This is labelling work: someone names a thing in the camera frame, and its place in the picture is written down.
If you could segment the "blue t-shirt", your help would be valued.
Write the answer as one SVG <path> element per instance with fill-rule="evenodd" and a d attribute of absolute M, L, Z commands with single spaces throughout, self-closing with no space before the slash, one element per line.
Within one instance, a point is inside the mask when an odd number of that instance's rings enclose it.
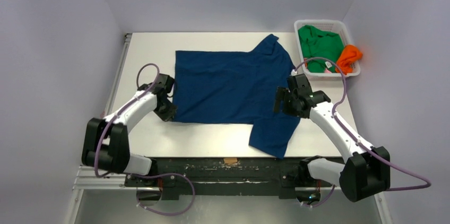
<path fill-rule="evenodd" d="M 278 88 L 294 68 L 275 35 L 249 51 L 175 53 L 174 122 L 249 124 L 249 145 L 282 159 L 299 117 L 275 113 Z"/>

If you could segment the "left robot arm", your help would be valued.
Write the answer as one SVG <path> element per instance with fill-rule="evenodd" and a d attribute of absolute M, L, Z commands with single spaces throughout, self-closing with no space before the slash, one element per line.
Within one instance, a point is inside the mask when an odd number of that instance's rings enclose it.
<path fill-rule="evenodd" d="M 135 95 L 116 112 L 104 118 L 92 118 L 85 131 L 82 164 L 95 170 L 116 174 L 136 174 L 144 186 L 158 181 L 156 161 L 132 154 L 128 135 L 149 113 L 162 121 L 171 121 L 177 107 L 168 99 L 174 78 L 160 74 L 151 84 L 138 87 Z"/>

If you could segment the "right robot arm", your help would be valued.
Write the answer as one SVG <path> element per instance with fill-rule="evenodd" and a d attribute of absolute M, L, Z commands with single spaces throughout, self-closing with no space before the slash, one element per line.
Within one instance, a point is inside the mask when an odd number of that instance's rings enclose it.
<path fill-rule="evenodd" d="M 310 119 L 331 140 L 343 159 L 343 163 L 321 156 L 303 159 L 296 181 L 311 185 L 323 180 L 339 186 L 351 202 L 388 190 L 391 186 L 389 152 L 384 147 L 374 147 L 350 127 L 323 91 L 312 90 L 304 74 L 292 73 L 287 84 L 286 88 L 279 87 L 276 91 L 274 112 Z"/>

